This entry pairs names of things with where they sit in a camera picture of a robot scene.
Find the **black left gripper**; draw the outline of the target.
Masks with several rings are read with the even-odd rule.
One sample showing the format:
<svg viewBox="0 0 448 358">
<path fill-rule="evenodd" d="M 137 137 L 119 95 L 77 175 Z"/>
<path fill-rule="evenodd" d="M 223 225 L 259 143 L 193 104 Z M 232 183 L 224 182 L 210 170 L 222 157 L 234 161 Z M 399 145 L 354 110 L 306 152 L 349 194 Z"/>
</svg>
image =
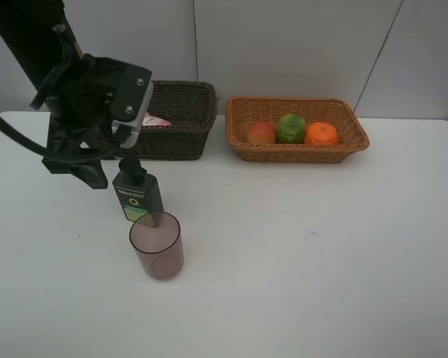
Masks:
<svg viewBox="0 0 448 358">
<path fill-rule="evenodd" d="M 55 99 L 47 102 L 51 111 L 47 149 L 90 157 L 90 162 L 69 164 L 68 171 L 91 189 L 108 187 L 100 159 L 111 157 L 118 148 L 111 133 L 110 105 L 124 69 L 122 61 L 86 55 L 83 66 L 60 80 Z M 110 142 L 100 149 L 81 148 L 98 130 Z"/>
</svg>

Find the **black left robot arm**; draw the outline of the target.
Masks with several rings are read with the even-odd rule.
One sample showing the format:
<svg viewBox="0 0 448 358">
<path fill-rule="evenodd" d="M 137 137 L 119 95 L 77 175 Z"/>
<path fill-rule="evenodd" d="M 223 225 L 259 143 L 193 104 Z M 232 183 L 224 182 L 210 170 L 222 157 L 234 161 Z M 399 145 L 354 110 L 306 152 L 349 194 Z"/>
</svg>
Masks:
<svg viewBox="0 0 448 358">
<path fill-rule="evenodd" d="M 108 93 L 96 84 L 97 60 L 83 55 L 62 1 L 0 1 L 0 36 L 37 91 L 30 106 L 50 111 L 46 145 L 21 134 L 0 117 L 0 132 L 42 157 L 52 174 L 70 174 L 92 189 L 105 189 L 102 159 L 119 147 L 82 148 L 97 129 L 111 134 Z"/>
</svg>

